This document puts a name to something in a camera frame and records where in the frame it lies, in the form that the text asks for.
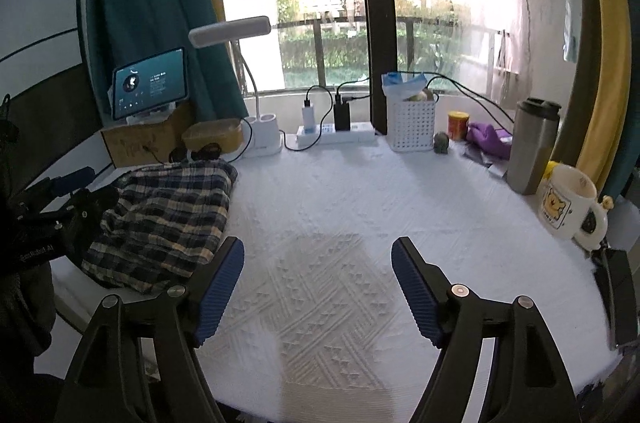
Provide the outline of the yellow curtain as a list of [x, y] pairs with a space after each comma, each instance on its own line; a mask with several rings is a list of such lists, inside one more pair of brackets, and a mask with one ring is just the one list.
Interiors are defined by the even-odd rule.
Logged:
[[631, 75], [628, 0], [599, 0], [600, 67], [596, 99], [577, 167], [601, 190], [622, 137]]

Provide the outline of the white power strip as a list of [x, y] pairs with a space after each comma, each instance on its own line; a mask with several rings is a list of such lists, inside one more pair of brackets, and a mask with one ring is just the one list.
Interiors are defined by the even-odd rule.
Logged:
[[352, 122], [348, 131], [337, 131], [333, 123], [317, 124], [313, 132], [299, 126], [295, 139], [299, 148], [316, 145], [370, 144], [376, 133], [370, 122]]

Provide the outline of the beige plastic lidded container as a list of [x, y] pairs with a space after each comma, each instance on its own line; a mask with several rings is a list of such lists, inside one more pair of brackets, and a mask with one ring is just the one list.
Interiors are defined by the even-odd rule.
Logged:
[[238, 119], [195, 123], [181, 135], [181, 139], [186, 149], [192, 152], [217, 144], [223, 154], [235, 152], [244, 140], [241, 121]]

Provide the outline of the orange yellow small can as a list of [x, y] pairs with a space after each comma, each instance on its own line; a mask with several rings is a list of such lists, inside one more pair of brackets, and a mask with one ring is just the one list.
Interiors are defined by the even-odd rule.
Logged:
[[470, 115], [463, 111], [451, 110], [447, 114], [447, 134], [451, 140], [462, 142], [468, 134]]

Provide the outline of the white table cloth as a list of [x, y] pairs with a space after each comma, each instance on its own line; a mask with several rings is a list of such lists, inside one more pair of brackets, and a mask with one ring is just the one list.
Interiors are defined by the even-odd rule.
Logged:
[[575, 389], [618, 362], [580, 247], [550, 235], [537, 202], [456, 151], [318, 146], [236, 163], [226, 232], [244, 267], [198, 350], [213, 396], [277, 422], [405, 422], [437, 349], [390, 261], [407, 237], [485, 299], [529, 296]]

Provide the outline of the small green figurine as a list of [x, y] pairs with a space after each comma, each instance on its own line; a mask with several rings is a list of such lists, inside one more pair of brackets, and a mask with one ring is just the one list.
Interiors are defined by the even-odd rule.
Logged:
[[433, 138], [433, 151], [435, 154], [448, 154], [449, 136], [446, 132], [438, 132]]

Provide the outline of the plaid navy cream pants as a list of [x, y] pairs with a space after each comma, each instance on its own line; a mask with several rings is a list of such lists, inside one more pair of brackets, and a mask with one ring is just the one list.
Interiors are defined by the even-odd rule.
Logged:
[[215, 256], [238, 171], [224, 161], [147, 166], [111, 182], [118, 200], [78, 267], [103, 287], [155, 294]]

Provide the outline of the purple plush toy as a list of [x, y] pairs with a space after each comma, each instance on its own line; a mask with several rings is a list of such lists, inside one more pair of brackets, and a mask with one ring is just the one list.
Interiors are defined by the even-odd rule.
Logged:
[[480, 148], [485, 154], [509, 160], [512, 148], [512, 135], [503, 128], [482, 122], [470, 122], [466, 140]]

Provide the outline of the brown cardboard box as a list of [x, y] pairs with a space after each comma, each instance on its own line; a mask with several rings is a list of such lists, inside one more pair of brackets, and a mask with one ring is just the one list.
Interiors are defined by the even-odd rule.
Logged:
[[168, 162], [183, 147], [182, 134], [194, 123], [191, 102], [183, 102], [158, 122], [103, 128], [101, 135], [115, 168]]

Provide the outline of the teal curtain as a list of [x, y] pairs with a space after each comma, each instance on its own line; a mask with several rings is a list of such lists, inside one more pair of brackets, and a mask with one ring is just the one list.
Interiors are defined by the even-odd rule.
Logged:
[[247, 110], [228, 50], [197, 50], [190, 30], [219, 21], [214, 0], [77, 0], [80, 45], [105, 124], [113, 121], [113, 72], [181, 47], [186, 85], [200, 121], [242, 118]]

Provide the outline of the black power adapter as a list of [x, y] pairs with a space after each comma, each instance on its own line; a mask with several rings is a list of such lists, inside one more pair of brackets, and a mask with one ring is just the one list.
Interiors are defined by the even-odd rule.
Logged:
[[348, 132], [350, 130], [350, 108], [348, 100], [340, 93], [335, 94], [335, 104], [333, 107], [334, 128], [337, 132]]

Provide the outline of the tablet with teal screen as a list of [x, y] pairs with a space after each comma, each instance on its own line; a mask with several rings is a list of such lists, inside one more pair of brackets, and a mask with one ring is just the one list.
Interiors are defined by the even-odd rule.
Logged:
[[112, 79], [112, 118], [127, 119], [188, 97], [183, 47], [116, 68]]

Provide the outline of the white cartoon bear mug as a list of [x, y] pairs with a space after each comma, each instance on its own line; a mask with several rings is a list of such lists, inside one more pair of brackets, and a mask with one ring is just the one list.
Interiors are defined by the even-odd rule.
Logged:
[[608, 232], [608, 206], [596, 185], [573, 166], [558, 163], [540, 186], [537, 216], [561, 240], [574, 239], [585, 251], [599, 250]]

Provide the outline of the white perforated storage basket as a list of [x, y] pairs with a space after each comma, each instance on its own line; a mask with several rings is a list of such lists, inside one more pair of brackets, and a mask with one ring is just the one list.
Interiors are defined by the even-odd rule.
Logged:
[[386, 99], [387, 143], [396, 152], [428, 151], [435, 135], [435, 98], [427, 91], [427, 75], [387, 72], [382, 75]]

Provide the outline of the white usb charger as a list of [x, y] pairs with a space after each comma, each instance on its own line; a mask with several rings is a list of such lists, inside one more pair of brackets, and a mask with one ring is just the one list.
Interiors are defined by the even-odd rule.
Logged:
[[311, 101], [306, 98], [302, 108], [303, 132], [305, 134], [314, 134], [316, 131], [316, 117], [314, 116], [314, 106]]

